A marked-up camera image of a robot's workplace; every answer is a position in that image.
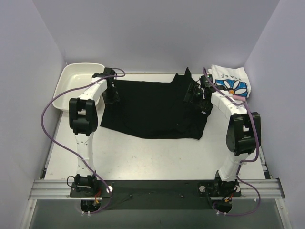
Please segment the gray wall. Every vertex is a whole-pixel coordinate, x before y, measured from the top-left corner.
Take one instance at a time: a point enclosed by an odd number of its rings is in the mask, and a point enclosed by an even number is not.
[[[33,0],[68,63],[243,66],[279,0]]]
[[[17,229],[49,140],[40,114],[63,67],[53,38],[30,0],[0,1],[0,227]],[[46,118],[54,131],[58,112]]]
[[[263,150],[280,177],[294,228],[305,224],[305,1],[281,0],[245,64]]]

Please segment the black t-shirt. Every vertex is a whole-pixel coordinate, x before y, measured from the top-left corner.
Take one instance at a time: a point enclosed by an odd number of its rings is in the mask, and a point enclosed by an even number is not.
[[[188,68],[170,83],[115,80],[120,102],[105,107],[101,126],[148,139],[200,139],[207,115],[183,101],[191,81]]]

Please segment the purple cable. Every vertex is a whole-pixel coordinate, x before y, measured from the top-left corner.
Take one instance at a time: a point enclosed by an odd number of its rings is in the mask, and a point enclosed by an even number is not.
[[[65,91],[65,92],[63,92],[63,93],[60,93],[59,95],[57,95],[56,97],[54,97],[53,99],[51,99],[51,101],[48,102],[48,104],[46,105],[46,107],[43,109],[43,111],[42,111],[42,113],[41,113],[41,127],[42,127],[42,130],[43,130],[43,132],[45,133],[45,135],[46,135],[52,142],[54,142],[55,144],[59,145],[60,147],[62,147],[62,148],[64,148],[64,149],[68,150],[69,152],[71,152],[71,153],[75,154],[77,157],[79,157],[79,158],[83,161],[83,163],[85,164],[85,166],[86,166],[86,167],[87,167],[87,168],[88,168],[97,178],[99,178],[99,179],[101,180],[101,182],[105,185],[105,187],[107,188],[107,190],[108,190],[109,193],[111,193],[111,191],[110,191],[110,189],[108,188],[107,183],[101,178],[100,175],[98,175],[98,174],[88,165],[88,163],[87,163],[86,161],[84,161],[84,158],[83,158],[80,154],[78,154],[78,153],[75,152],[74,150],[71,150],[70,148],[64,146],[63,144],[59,143],[59,142],[56,141],[51,135],[49,135],[49,133],[47,132],[47,130],[46,130],[45,126],[44,126],[43,118],[44,118],[44,115],[45,115],[47,109],[49,108],[49,106],[50,106],[55,100],[57,100],[59,97],[63,96],[64,94],[69,93],[69,92],[73,92],[73,91],[77,91],[77,90],[80,90],[80,89],[84,89],[84,88],[87,88],[87,87],[91,87],[91,86],[95,85],[96,83],[98,83],[99,81],[101,81],[101,80],[103,80],[103,79],[107,79],[107,78],[110,78],[110,77],[124,77],[124,76],[126,75],[126,73],[125,73],[122,69],[120,69],[120,68],[113,68],[113,69],[116,69],[116,70],[119,70],[119,71],[123,72],[123,75],[120,75],[120,76],[117,76],[117,75],[108,75],[108,76],[105,76],[105,77],[103,77],[103,78],[101,78],[101,79],[99,79],[99,80],[97,80],[97,81],[95,81],[95,82],[93,82],[93,83],[91,83],[91,84],[88,84],[88,85],[86,85],[86,86],[77,87],[77,88],[73,88],[73,89],[69,89],[69,90],[67,90],[67,91]],[[111,202],[111,199],[112,199],[112,195],[111,195],[111,197],[109,198],[108,203],[105,204],[105,206],[103,206],[102,208],[99,208],[98,210],[96,210],[96,211],[94,211],[94,212],[91,212],[91,213],[97,213],[97,212],[99,212],[99,211],[105,209],[106,207],[108,207],[109,204],[110,204],[110,202]]]
[[[207,73],[206,73],[206,69],[205,69],[205,68],[202,68],[202,71],[203,71],[204,76],[206,77],[207,81],[210,83],[210,85],[211,85],[217,92],[219,92],[221,95],[225,95],[225,94],[224,94],[222,91],[220,91],[220,90],[213,84],[213,82],[208,78],[208,75],[207,75]],[[234,103],[234,101],[233,101],[229,96],[226,96],[226,98],[227,98],[230,102]],[[253,189],[257,192],[257,194],[258,194],[258,202],[257,202],[256,207],[255,207],[253,210],[248,211],[248,212],[245,212],[245,213],[240,213],[240,214],[228,213],[228,214],[225,214],[225,213],[219,211],[220,213],[222,213],[222,214],[224,214],[224,215],[226,215],[226,216],[246,216],[246,215],[249,215],[249,214],[251,214],[251,213],[256,212],[256,211],[258,210],[259,206],[261,205],[261,195],[260,195],[259,191],[257,190],[257,188],[255,188],[253,185],[251,185],[251,184],[249,184],[249,183],[247,183],[247,182],[241,180],[241,179],[239,178],[239,176],[238,176],[238,174],[239,174],[239,172],[240,172],[240,169],[241,169],[241,167],[242,167],[242,163],[243,163],[243,162],[254,162],[254,161],[256,161],[256,160],[258,159],[258,157],[259,157],[259,140],[258,140],[258,135],[257,135],[256,127],[255,127],[255,124],[254,124],[254,120],[253,120],[253,117],[252,117],[252,114],[251,114],[251,111],[250,111],[250,108],[249,108],[247,102],[241,103],[241,104],[236,104],[236,105],[244,105],[244,106],[245,106],[245,108],[246,108],[246,110],[247,110],[247,113],[248,113],[248,115],[249,115],[249,118],[250,118],[251,126],[252,126],[252,129],[253,129],[253,134],[254,134],[254,138],[255,138],[255,145],[256,145],[256,155],[255,155],[255,158],[252,159],[252,160],[241,160],[241,161],[239,162],[240,165],[238,166],[238,169],[237,169],[237,172],[236,172],[236,177],[237,177],[237,179],[238,179],[240,182],[244,183],[245,185],[250,186],[251,188],[253,188]]]

